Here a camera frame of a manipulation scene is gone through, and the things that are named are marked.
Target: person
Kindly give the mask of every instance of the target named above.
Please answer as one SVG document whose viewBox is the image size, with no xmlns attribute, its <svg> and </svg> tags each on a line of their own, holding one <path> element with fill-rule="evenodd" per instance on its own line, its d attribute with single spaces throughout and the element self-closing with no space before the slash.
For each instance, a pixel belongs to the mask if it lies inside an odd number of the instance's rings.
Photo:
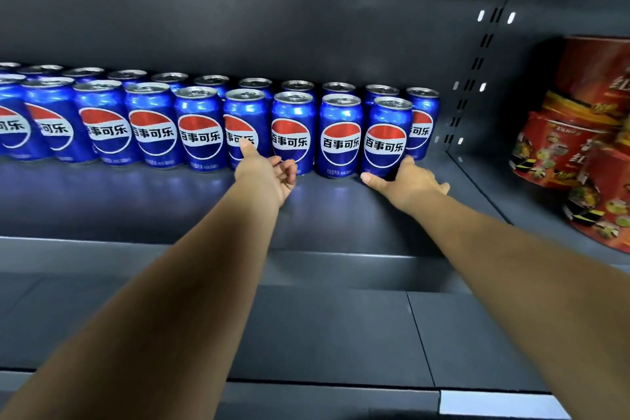
<svg viewBox="0 0 630 420">
<path fill-rule="evenodd" d="M 296 166 L 241 139 L 234 185 L 24 384 L 0 420 L 212 418 Z M 361 179 L 414 217 L 574 420 L 630 419 L 630 276 L 478 213 L 406 157 Z"/>
</svg>

